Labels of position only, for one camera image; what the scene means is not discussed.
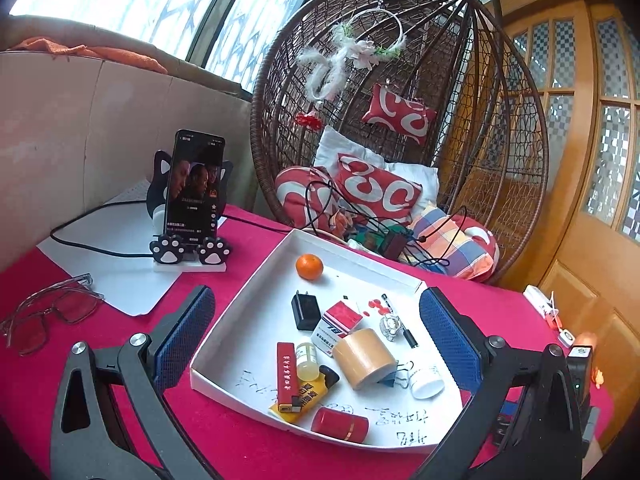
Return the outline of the red white square pillow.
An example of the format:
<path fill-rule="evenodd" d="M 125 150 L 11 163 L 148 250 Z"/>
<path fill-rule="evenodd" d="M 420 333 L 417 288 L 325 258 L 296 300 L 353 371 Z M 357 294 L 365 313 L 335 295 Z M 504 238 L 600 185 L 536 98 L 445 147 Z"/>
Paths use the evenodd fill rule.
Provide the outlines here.
<path fill-rule="evenodd" d="M 376 168 L 355 156 L 337 157 L 336 185 L 359 211 L 387 223 L 408 226 L 422 186 Z"/>

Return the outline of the green cloth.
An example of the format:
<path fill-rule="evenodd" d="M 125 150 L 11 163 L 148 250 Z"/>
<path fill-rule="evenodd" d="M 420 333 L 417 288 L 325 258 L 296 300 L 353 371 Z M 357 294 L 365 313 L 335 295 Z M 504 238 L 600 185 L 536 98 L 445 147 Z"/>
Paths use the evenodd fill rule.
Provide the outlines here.
<path fill-rule="evenodd" d="M 370 252 L 378 252 L 384 238 L 385 234 L 377 229 L 370 229 L 368 226 L 355 226 L 355 231 L 349 235 L 348 240 L 370 250 Z"/>

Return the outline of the white square device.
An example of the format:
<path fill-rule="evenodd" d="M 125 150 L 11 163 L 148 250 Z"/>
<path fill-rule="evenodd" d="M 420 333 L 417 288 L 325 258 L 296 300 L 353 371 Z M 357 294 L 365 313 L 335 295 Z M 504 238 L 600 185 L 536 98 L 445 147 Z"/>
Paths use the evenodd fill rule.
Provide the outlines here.
<path fill-rule="evenodd" d="M 566 328 L 559 330 L 558 339 L 565 348 L 570 348 L 575 342 L 574 335 Z"/>

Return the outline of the white dreamcatcher decoration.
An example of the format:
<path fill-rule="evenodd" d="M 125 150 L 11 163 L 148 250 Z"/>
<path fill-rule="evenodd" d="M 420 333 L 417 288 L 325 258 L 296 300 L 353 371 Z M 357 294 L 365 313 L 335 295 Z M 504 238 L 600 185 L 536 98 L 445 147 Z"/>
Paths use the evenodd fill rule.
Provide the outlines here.
<path fill-rule="evenodd" d="M 357 39 L 355 36 L 355 22 L 367 14 L 375 13 L 385 15 L 396 24 L 398 30 L 397 38 L 386 48 L 377 46 L 371 39 Z M 294 122 L 312 131 L 322 129 L 319 116 L 321 105 L 333 101 L 345 89 L 347 65 L 355 70 L 372 70 L 381 62 L 398 58 L 406 45 L 406 34 L 401 20 L 393 12 L 379 6 L 360 11 L 347 21 L 334 25 L 331 28 L 331 36 L 334 51 L 329 55 L 322 54 L 316 48 L 306 47 L 296 58 L 300 66 L 311 67 L 304 83 L 305 96 L 311 102 L 311 110 L 298 113 Z"/>

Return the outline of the orange clip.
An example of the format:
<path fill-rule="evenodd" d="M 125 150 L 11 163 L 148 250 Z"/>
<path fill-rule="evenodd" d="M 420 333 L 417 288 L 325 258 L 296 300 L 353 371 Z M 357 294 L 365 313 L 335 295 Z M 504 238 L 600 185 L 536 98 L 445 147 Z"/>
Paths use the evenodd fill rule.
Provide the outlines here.
<path fill-rule="evenodd" d="M 554 292 L 551 293 L 551 297 L 548 299 L 547 305 L 544 307 L 544 320 L 552 330 L 560 332 L 563 329 L 559 310 L 555 307 Z"/>

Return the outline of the brown tape roll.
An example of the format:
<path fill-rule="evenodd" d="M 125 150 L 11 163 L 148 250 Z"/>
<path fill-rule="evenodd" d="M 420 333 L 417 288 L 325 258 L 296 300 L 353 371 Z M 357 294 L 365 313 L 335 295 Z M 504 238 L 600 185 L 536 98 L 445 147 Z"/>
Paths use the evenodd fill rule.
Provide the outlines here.
<path fill-rule="evenodd" d="M 332 356 L 349 385 L 360 390 L 397 368 L 397 361 L 372 328 L 357 330 L 337 341 Z"/>

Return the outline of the orange peel piece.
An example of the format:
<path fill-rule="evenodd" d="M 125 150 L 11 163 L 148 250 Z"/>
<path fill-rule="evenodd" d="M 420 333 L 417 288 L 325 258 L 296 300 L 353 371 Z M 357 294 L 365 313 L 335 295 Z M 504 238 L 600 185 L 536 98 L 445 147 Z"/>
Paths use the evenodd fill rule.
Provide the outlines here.
<path fill-rule="evenodd" d="M 600 370 L 600 368 L 597 366 L 593 367 L 593 370 L 591 373 L 591 381 L 593 382 L 593 385 L 595 385 L 597 389 L 600 389 L 604 384 L 604 376 L 603 376 L 602 370 Z"/>

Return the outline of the black power adapter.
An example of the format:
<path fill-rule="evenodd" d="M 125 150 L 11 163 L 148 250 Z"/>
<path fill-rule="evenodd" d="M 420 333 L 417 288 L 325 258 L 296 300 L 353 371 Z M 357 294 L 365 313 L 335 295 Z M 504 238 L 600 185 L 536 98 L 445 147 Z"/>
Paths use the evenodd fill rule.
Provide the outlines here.
<path fill-rule="evenodd" d="M 397 261 L 407 246 L 407 242 L 408 237 L 406 234 L 390 231 L 385 235 L 378 249 L 384 258 Z"/>

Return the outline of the silver ingot ornament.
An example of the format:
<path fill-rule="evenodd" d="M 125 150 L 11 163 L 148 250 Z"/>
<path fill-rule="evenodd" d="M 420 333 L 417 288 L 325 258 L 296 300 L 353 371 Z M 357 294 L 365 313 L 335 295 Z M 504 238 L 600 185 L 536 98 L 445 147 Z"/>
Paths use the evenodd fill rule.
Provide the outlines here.
<path fill-rule="evenodd" d="M 380 331 L 388 341 L 393 341 L 402 331 L 400 317 L 393 313 L 384 314 L 380 319 Z"/>

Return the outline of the small white dropper bottle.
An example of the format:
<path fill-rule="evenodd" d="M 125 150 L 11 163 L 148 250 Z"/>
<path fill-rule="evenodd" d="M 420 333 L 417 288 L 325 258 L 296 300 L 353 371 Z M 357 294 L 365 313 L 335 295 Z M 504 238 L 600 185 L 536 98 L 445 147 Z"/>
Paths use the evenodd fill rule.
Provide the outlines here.
<path fill-rule="evenodd" d="M 295 346 L 296 372 L 302 382 L 312 382 L 320 375 L 317 351 L 310 341 L 301 341 Z"/>

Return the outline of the white paper sheet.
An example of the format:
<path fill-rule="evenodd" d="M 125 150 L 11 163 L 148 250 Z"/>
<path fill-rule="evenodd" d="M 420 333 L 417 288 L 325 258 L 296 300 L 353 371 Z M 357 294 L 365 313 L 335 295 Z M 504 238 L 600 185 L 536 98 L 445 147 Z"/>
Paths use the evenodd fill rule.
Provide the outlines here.
<path fill-rule="evenodd" d="M 177 281 L 180 271 L 157 272 L 149 256 L 152 220 L 141 180 L 108 205 L 43 240 L 38 249 L 71 276 L 90 273 L 94 289 L 116 310 L 146 315 Z"/>

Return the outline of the small red headrest pillow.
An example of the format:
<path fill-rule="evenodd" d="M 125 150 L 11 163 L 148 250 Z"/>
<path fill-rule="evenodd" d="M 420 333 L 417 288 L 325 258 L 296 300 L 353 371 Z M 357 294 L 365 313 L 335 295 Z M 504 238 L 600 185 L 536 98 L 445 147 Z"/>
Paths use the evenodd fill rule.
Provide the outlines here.
<path fill-rule="evenodd" d="M 424 145 L 437 113 L 418 101 L 403 98 L 389 88 L 375 84 L 367 111 L 361 120 L 368 125 L 383 125 L 394 133 L 408 136 Z"/>

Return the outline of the clear frame glasses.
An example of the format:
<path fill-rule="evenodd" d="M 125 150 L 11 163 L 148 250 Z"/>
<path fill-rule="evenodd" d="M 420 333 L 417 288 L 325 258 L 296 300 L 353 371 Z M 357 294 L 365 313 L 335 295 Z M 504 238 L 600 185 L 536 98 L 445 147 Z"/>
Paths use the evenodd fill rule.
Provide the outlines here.
<path fill-rule="evenodd" d="M 94 289 L 90 273 L 66 278 L 25 298 L 1 321 L 1 335 L 6 348 L 19 356 L 29 356 L 47 344 L 51 316 L 66 325 L 76 325 L 94 315 L 102 304 L 104 297 Z"/>

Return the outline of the black pen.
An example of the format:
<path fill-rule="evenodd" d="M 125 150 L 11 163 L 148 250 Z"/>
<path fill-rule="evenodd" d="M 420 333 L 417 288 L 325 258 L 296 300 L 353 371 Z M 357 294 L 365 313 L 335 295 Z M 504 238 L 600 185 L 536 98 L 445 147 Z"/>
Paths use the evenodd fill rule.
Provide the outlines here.
<path fill-rule="evenodd" d="M 393 307 L 390 305 L 388 296 L 383 294 L 382 299 L 388 310 L 387 313 L 382 315 L 380 321 L 380 330 L 383 336 L 388 341 L 394 341 L 399 335 L 401 335 L 404 337 L 405 341 L 407 341 L 410 348 L 418 348 L 419 344 L 416 341 L 416 338 L 413 337 L 413 334 L 401 321 L 400 316 L 394 311 Z"/>

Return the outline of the white usb charger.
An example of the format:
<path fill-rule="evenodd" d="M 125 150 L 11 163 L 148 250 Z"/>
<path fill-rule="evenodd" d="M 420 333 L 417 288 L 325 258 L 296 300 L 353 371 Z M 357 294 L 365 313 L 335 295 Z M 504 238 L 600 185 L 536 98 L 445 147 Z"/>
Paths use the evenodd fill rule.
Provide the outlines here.
<path fill-rule="evenodd" d="M 436 366 L 419 368 L 409 379 L 411 395 L 416 400 L 428 400 L 438 396 L 445 388 L 445 382 Z"/>

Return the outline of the orange cloth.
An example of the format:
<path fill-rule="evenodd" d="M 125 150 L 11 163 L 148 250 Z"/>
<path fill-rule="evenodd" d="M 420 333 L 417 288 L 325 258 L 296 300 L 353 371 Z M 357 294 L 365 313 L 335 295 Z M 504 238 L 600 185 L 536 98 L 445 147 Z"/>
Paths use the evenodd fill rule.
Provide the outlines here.
<path fill-rule="evenodd" d="M 168 74 L 168 70 L 160 62 L 144 54 L 119 48 L 88 47 L 85 44 L 66 46 L 43 36 L 27 38 L 10 47 L 10 51 L 32 51 L 49 53 L 50 55 L 100 58 L 105 61 L 142 68 L 142 70 L 150 70 L 154 73 Z"/>

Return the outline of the plaid pillow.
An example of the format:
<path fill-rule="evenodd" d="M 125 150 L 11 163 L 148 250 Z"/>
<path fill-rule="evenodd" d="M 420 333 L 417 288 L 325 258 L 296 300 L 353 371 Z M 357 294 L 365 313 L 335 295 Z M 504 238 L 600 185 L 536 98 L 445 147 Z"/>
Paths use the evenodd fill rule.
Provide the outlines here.
<path fill-rule="evenodd" d="M 487 228 L 465 214 L 446 214 L 427 205 L 409 229 L 412 239 L 402 256 L 410 266 L 450 278 L 484 282 L 494 274 L 500 248 Z"/>

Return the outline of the red white seat cushion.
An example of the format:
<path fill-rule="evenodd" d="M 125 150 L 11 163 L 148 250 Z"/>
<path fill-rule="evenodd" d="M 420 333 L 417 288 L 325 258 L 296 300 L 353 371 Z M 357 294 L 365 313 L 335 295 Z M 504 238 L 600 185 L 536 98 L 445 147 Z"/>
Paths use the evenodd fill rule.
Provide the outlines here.
<path fill-rule="evenodd" d="M 297 229 L 329 231 L 337 212 L 337 195 L 331 177 L 322 169 L 292 166 L 274 181 L 277 199 Z"/>

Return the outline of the black usb charger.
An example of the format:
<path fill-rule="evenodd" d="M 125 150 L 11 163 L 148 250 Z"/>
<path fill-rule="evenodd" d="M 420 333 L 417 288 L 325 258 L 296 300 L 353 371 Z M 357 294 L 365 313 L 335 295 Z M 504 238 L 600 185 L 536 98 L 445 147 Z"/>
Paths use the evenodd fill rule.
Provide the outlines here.
<path fill-rule="evenodd" d="M 296 328 L 314 330 L 321 318 L 317 298 L 311 294 L 296 292 L 291 304 Z"/>

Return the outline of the white cardboard tray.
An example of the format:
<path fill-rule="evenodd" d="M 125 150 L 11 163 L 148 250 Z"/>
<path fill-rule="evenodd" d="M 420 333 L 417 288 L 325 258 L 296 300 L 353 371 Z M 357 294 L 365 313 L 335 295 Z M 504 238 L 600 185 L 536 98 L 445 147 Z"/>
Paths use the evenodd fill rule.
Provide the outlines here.
<path fill-rule="evenodd" d="M 360 448 L 422 452 L 439 444 L 462 412 L 459 387 L 419 312 L 427 284 L 409 274 L 302 231 L 277 244 L 231 300 L 190 363 L 194 390 L 233 411 L 281 430 L 322 440 L 311 429 L 318 408 L 369 422 Z M 354 388 L 320 330 L 299 330 L 292 301 L 314 297 L 321 312 L 346 306 L 357 330 L 375 333 L 392 360 Z M 311 341 L 335 386 L 300 417 L 277 410 L 277 345 Z"/>

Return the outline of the orange tangerine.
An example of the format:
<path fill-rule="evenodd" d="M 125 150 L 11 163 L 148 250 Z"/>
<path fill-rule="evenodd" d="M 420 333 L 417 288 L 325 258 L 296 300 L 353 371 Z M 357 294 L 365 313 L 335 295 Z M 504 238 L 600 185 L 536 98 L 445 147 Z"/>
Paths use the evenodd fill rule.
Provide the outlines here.
<path fill-rule="evenodd" d="M 300 255 L 295 261 L 295 269 L 300 278 L 306 281 L 317 281 L 323 273 L 322 260 L 313 254 Z"/>

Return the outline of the slim red lighter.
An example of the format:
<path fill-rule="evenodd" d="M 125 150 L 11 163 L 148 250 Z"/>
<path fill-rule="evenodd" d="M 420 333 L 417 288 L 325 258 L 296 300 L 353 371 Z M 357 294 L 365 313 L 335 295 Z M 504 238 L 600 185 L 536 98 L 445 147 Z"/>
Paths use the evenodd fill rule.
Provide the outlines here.
<path fill-rule="evenodd" d="M 277 410 L 280 413 L 299 413 L 302 401 L 296 370 L 295 347 L 292 342 L 277 343 Z"/>

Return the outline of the black smartphone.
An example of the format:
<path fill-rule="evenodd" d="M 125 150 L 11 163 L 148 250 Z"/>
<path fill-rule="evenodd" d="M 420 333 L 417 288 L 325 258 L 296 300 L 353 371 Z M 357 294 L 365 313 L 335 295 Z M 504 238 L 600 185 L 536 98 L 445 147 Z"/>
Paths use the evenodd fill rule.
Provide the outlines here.
<path fill-rule="evenodd" d="M 213 232 L 225 146 L 221 136 L 188 129 L 176 133 L 165 209 L 167 234 L 200 238 Z"/>

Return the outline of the cat paw phone stand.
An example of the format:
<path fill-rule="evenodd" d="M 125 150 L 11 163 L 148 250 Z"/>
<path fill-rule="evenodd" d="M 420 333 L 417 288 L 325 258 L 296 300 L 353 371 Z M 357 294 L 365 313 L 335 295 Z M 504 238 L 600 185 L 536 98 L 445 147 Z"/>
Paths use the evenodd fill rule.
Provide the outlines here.
<path fill-rule="evenodd" d="M 232 163 L 226 160 L 221 166 L 221 198 L 214 199 L 213 232 L 200 238 L 186 234 L 165 232 L 165 209 L 169 198 L 169 182 L 172 170 L 171 154 L 159 150 L 153 159 L 153 175 L 146 191 L 145 206 L 153 225 L 153 237 L 149 244 L 149 256 L 153 258 L 157 272 L 176 268 L 180 272 L 224 273 L 232 247 L 217 235 L 219 215 L 226 206 L 226 185 L 231 176 Z"/>

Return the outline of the yellow lighter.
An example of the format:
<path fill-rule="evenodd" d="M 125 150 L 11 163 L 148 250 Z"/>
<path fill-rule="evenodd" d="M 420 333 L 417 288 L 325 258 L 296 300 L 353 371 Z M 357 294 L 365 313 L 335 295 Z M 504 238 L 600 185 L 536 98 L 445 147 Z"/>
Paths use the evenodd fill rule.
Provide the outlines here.
<path fill-rule="evenodd" d="M 277 409 L 277 405 L 273 404 L 270 408 L 270 414 L 275 418 L 282 419 L 290 424 L 295 424 L 315 408 L 339 381 L 340 375 L 337 374 L 337 372 L 334 372 L 334 370 L 328 366 L 321 365 L 317 379 L 299 384 L 298 397 L 300 402 L 302 402 L 299 412 L 280 412 Z"/>

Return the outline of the dark red box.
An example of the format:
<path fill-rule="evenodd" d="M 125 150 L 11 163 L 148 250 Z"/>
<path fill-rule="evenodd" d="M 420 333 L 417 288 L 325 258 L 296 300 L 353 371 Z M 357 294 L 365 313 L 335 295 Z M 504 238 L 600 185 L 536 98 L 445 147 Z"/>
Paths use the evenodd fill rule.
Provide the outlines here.
<path fill-rule="evenodd" d="M 310 429 L 315 434 L 336 440 L 362 443 L 369 432 L 369 419 L 332 408 L 320 408 Z"/>

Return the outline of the wicker hanging egg chair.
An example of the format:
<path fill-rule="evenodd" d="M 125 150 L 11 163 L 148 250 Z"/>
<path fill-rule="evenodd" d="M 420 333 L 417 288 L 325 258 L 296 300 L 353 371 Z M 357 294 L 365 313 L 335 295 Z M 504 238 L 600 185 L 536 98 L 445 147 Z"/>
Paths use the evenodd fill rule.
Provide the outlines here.
<path fill-rule="evenodd" d="M 547 128 L 500 0 L 310 0 L 277 32 L 250 112 L 259 188 L 274 218 L 285 169 L 316 166 L 326 129 L 438 172 L 436 204 L 494 234 L 503 278 L 539 219 Z"/>

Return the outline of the magenta tablecloth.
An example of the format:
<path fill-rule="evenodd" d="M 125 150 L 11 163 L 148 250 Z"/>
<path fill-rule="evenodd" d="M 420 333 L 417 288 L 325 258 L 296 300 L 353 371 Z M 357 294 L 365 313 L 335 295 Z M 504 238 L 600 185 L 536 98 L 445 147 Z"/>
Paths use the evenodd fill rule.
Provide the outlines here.
<path fill-rule="evenodd" d="M 1 474 L 31 460 L 55 479 L 578 479 L 582 402 L 570 362 L 519 294 L 394 263 L 230 209 L 221 273 L 182 274 L 150 313 L 107 300 L 60 323 L 31 356 L 1 355 Z M 346 380 L 312 408 L 351 405 L 390 448 L 332 439 L 270 415 L 296 338 L 300 252 L 324 262 L 320 301 L 389 294 L 454 405 Z"/>

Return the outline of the red cigarette pack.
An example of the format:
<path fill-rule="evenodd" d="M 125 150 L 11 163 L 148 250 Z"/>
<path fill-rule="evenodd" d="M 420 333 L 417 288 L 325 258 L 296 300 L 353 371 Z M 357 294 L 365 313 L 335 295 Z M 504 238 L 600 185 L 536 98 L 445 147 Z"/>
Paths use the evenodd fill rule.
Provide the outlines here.
<path fill-rule="evenodd" d="M 352 310 L 344 301 L 339 301 L 321 315 L 311 334 L 311 342 L 327 356 L 337 343 L 350 335 L 362 322 L 362 315 Z"/>

